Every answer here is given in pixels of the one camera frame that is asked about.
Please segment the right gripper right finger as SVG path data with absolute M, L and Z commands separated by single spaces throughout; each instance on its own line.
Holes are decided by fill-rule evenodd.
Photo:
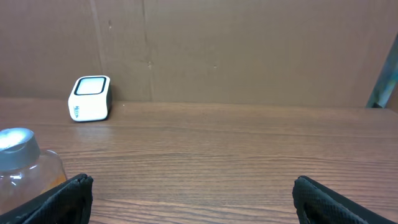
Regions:
M 304 175 L 292 196 L 300 224 L 394 224 Z

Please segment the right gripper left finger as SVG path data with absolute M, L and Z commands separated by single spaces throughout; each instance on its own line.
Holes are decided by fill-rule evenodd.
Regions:
M 93 178 L 78 174 L 1 215 L 1 224 L 88 224 Z

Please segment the yellow liquid bottle silver cap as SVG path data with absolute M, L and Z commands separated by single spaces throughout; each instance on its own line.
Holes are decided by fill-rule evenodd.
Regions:
M 62 160 L 27 128 L 1 130 L 1 214 L 67 180 Z

